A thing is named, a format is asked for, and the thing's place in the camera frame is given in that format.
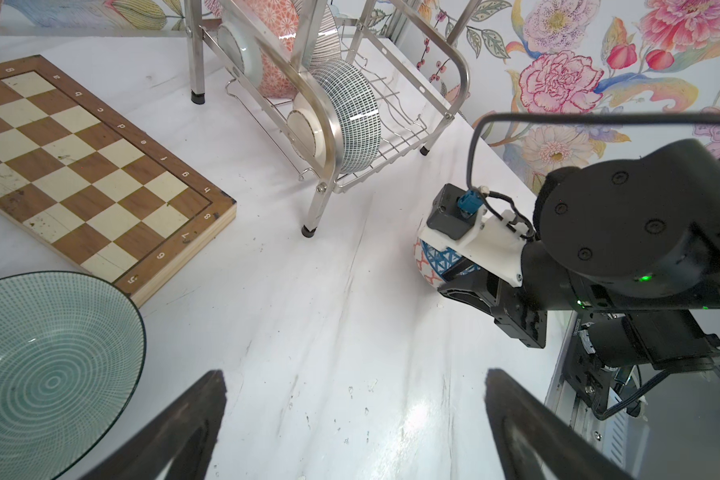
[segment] metal dish rack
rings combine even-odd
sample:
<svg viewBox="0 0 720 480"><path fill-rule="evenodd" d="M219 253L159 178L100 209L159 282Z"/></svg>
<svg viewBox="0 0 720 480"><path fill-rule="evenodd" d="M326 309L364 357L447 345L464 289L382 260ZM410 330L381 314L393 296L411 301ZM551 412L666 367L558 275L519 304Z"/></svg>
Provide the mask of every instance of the metal dish rack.
<svg viewBox="0 0 720 480"><path fill-rule="evenodd" d="M309 164L309 168L304 171L299 171L299 179L303 180L304 174L308 171L313 172L318 178L315 196L312 198L312 204L309 207L306 221L302 227L302 233L305 236L313 236L315 234L315 230L326 209L331 193L340 194L346 192L350 187L365 181L368 177L379 172L382 168L393 163L396 159L402 157L412 149L421 147L421 152L426 155L432 148L434 142L440 137L442 131L453 121L454 116L461 108L469 92L470 81L467 63L453 45L466 27L470 15L480 0L470 0L470 3L467 4L461 13L453 30L449 33L448 38L444 38L439 32L435 31L428 23L422 20L416 11L404 0L391 0L396 11L405 16L411 24L429 37L430 41L437 45L442 52L451 59L458 70L460 89L456 99L450 106L448 106L447 102L443 101L440 95L433 94L430 91L428 85L425 85L420 79L420 75L410 72L405 64L390 52L384 43L367 26L376 0L366 0L359 19L339 19L342 21L342 29L347 26L355 27L355 33L352 36L352 42L349 46L345 45L342 39L342 46L344 47L342 52L346 53L346 62L354 64L355 67L363 72L374 90L382 119L382 143L379 147L378 156L367 168L353 174L341 174L340 169L344 155L344 147L338 117L326 92L319 87L307 69L327 0L304 1L291 52L287 51L283 44L280 43L278 37L262 23L243 0L220 0L221 6L240 20L245 32L250 35L251 38L255 39L262 52L269 56L275 66L284 73L299 93L309 102L312 110L315 111L326 144L326 163L324 165L320 165L314 156L309 153L308 149L292 132L286 122L286 117L279 110L279 108L283 108L291 102L283 101L274 104L269 101L268 98L261 96L256 87L240 72L237 65L235 65L230 57L221 49L216 42L216 31L220 25L220 20L202 20L201 1L202 0L184 0L186 33L189 45L192 101L197 104L205 102L205 79L202 58L202 45L205 43L211 51L216 54L224 67L232 74L233 79L230 83L238 82L248 91L278 129L288 137L291 145L294 150L298 152L299 156ZM384 55L386 60L442 115L442 118L435 126L427 125L422 120L421 115L413 118L407 114L399 97L399 92L394 91L390 87L390 84L386 82L386 77L381 77L368 68L368 60L358 54L358 48L364 38L369 40L370 43Z"/></svg>

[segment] white marble table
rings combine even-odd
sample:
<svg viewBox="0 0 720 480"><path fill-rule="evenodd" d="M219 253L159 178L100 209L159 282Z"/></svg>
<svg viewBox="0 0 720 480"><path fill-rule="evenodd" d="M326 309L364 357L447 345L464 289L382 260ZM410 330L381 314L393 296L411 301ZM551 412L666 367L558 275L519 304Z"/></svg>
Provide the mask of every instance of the white marble table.
<svg viewBox="0 0 720 480"><path fill-rule="evenodd" d="M0 38L0 62L42 53L240 202L237 219L141 309L147 353L134 397L62 479L211 369L229 391L208 478L502 478L486 371L507 370L543 399L567 315L550 316L547 348L529 350L416 270L433 196L464 183L469 125L457 119L429 156L414 151L335 195L307 239L314 180L297 182L224 95L229 75L211 54L207 102L190 102L185 48L181 38ZM482 143L475 178L530 215L533 195ZM69 268L0 216L0 277Z"/></svg>

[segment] chessboard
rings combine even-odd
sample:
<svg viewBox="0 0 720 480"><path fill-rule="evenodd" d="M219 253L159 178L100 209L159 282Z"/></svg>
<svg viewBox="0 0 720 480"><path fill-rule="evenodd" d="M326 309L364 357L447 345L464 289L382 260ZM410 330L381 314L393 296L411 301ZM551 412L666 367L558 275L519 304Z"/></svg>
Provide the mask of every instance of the chessboard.
<svg viewBox="0 0 720 480"><path fill-rule="evenodd" d="M0 64L0 213L138 306L236 207L45 58Z"/></svg>

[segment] screw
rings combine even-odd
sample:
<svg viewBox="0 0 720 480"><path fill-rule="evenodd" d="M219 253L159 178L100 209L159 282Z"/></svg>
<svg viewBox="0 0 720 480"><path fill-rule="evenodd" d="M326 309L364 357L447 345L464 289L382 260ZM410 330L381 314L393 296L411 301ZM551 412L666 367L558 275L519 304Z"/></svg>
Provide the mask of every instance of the screw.
<svg viewBox="0 0 720 480"><path fill-rule="evenodd" d="M614 185L624 184L630 175L627 172L615 172L614 176L610 178L610 181L614 182Z"/></svg>
<svg viewBox="0 0 720 480"><path fill-rule="evenodd" d="M648 222L646 223L646 232L648 232L649 234L660 234L664 231L665 228L666 224L658 218L648 220Z"/></svg>

